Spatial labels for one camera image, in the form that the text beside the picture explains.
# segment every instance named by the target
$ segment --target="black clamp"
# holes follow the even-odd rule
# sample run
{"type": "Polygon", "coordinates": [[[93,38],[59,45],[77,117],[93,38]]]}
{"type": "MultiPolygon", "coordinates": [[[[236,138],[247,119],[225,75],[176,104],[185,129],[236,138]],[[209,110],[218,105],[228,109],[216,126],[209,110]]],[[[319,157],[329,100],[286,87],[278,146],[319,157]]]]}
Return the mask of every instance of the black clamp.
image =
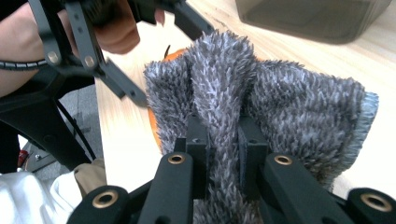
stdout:
{"type": "MultiPolygon", "coordinates": [[[[29,0],[43,41],[47,63],[65,76],[100,78],[119,98],[127,95],[139,106],[146,94],[113,62],[105,61],[92,27],[111,20],[115,0],[29,0]],[[73,55],[57,12],[65,8],[76,39],[79,58],[73,55]]],[[[156,8],[175,13],[175,24],[191,39],[213,32],[212,26],[185,1],[129,0],[136,22],[155,23],[156,8]]]]}
{"type": "MultiPolygon", "coordinates": [[[[263,223],[395,223],[396,202],[375,189],[353,189],[347,200],[326,191],[290,155],[273,153],[253,119],[239,121],[240,186],[260,201],[263,223]]],[[[205,127],[189,117],[186,138],[160,161],[152,181],[129,194],[103,186],[89,193],[68,223],[192,223],[193,199],[208,196],[210,146],[205,127]]]]}

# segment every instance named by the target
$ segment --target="fuzzy fabric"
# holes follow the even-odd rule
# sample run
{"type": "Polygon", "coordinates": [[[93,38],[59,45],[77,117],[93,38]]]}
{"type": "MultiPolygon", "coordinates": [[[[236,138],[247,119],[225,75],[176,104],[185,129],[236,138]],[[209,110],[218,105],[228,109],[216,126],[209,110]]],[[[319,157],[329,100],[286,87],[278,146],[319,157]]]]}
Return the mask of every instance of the fuzzy fabric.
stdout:
{"type": "Polygon", "coordinates": [[[356,160],[378,107],[353,79],[317,74],[297,63],[259,61],[246,38],[203,36],[171,62],[147,66],[148,103],[163,154],[186,137],[197,114],[216,149],[210,196],[194,202],[194,223],[260,223],[257,202],[239,190],[237,124],[249,114],[275,152],[298,158],[324,188],[356,160]]]}

